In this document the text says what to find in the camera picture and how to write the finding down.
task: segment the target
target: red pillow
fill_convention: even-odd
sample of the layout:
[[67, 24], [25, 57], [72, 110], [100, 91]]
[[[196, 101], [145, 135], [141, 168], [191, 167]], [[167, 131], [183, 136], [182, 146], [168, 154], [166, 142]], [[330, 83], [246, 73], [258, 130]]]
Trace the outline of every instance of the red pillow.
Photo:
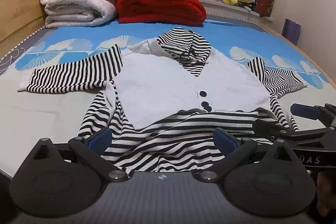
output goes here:
[[259, 13], [260, 17], [269, 17], [272, 13], [274, 0], [256, 0], [254, 11]]
[[195, 26], [206, 18], [199, 0], [118, 0], [119, 23], [166, 22]]

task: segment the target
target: blue bedsheet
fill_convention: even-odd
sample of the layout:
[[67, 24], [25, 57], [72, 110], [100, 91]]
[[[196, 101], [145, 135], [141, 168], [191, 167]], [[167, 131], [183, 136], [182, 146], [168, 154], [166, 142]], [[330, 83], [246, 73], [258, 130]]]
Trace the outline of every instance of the blue bedsheet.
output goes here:
[[267, 68], [293, 70], [309, 84], [323, 88], [325, 76], [285, 41], [266, 32], [225, 22], [207, 21], [200, 27], [162, 23], [118, 24], [99, 27], [60, 27], [15, 63], [16, 70], [38, 68], [56, 56], [58, 63], [78, 61], [118, 44], [121, 49], [156, 37], [175, 27], [192, 29], [225, 56], [246, 64], [260, 56]]

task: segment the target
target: metal screw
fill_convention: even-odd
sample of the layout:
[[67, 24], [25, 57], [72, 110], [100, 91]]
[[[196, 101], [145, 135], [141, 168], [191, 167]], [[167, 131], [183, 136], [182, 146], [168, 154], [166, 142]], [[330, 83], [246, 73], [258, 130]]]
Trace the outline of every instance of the metal screw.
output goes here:
[[217, 174], [212, 171], [203, 171], [201, 173], [201, 178], [204, 180], [212, 180], [212, 179], [217, 178]]
[[114, 170], [114, 171], [109, 172], [109, 177], [111, 179], [122, 179], [125, 176], [126, 176], [126, 173], [121, 170]]

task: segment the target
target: black button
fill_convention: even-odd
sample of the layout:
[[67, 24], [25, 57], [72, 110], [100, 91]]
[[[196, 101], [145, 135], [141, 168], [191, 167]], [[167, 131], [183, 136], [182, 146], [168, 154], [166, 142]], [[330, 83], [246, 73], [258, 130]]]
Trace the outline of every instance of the black button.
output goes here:
[[207, 106], [209, 106], [209, 103], [206, 102], [206, 101], [204, 101], [204, 102], [201, 103], [201, 106], [202, 106], [202, 107], [207, 107]]
[[210, 107], [210, 106], [206, 106], [204, 109], [205, 109], [207, 112], [211, 112], [212, 107]]

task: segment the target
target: black and white striped shirt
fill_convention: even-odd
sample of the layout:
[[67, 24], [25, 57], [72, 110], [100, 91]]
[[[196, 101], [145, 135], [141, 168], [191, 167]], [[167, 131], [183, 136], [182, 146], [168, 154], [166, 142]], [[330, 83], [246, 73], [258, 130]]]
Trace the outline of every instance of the black and white striped shirt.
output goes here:
[[[180, 32], [186, 35], [185, 39], [180, 38]], [[166, 53], [197, 78], [206, 69], [213, 50], [201, 36], [183, 29], [174, 29], [158, 37], [156, 41]], [[171, 113], [145, 128], [135, 129], [125, 115], [123, 102], [119, 99], [114, 83], [123, 68], [117, 45], [105, 53], [81, 61], [36, 69], [26, 90], [36, 93], [61, 93], [102, 87], [83, 119], [79, 135], [88, 137], [103, 127], [111, 128], [113, 141], [102, 157], [127, 172], [205, 169], [223, 158], [212, 140], [212, 132], [217, 127], [238, 136], [251, 135], [253, 122], [263, 119], [298, 130], [292, 117], [290, 121], [285, 119], [277, 99], [288, 92], [302, 89], [304, 83], [293, 72], [266, 70], [260, 58], [255, 58], [247, 66], [270, 93], [271, 113], [261, 108], [250, 112], [190, 109]], [[107, 83], [112, 87], [113, 93], [109, 100], [106, 100]]]

